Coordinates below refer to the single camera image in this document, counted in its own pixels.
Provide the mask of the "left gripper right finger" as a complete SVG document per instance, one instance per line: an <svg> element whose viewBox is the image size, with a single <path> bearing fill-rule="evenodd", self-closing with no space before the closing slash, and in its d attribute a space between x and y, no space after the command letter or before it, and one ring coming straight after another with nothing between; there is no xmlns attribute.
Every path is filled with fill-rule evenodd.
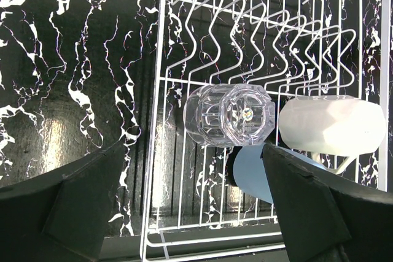
<svg viewBox="0 0 393 262"><path fill-rule="evenodd" d="M392 193L262 150L290 261L392 261Z"/></svg>

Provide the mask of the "blue plastic cup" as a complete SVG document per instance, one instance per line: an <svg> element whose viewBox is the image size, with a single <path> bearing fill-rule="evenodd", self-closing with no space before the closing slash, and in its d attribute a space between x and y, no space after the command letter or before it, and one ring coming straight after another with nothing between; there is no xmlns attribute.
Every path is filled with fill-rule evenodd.
<svg viewBox="0 0 393 262"><path fill-rule="evenodd" d="M273 197L261 158L263 146L264 144L236 147L237 152L231 157L232 175L241 191L272 204Z"/></svg>

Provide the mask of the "clear faceted glass cup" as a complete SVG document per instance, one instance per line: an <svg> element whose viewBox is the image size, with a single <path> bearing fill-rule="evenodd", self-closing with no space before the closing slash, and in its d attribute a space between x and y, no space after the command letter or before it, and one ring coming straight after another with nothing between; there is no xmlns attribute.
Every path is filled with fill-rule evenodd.
<svg viewBox="0 0 393 262"><path fill-rule="evenodd" d="M199 87L187 98L184 128L200 146L261 145L275 128L276 105L260 85Z"/></svg>

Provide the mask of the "white ceramic mug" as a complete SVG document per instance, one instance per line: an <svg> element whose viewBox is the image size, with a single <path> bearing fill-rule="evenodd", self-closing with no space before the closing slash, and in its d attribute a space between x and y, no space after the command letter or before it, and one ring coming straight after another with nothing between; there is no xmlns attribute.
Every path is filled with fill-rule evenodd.
<svg viewBox="0 0 393 262"><path fill-rule="evenodd" d="M380 105L352 96L298 96L278 117L282 141L291 149L344 157L334 174L341 174L359 156L375 152L386 135Z"/></svg>

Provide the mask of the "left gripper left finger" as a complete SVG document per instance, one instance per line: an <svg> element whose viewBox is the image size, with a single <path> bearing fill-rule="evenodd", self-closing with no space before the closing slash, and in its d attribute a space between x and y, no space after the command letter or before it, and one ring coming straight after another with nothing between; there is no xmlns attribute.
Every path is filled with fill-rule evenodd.
<svg viewBox="0 0 393 262"><path fill-rule="evenodd" d="M116 142L1 188L1 261L98 261L124 162Z"/></svg>

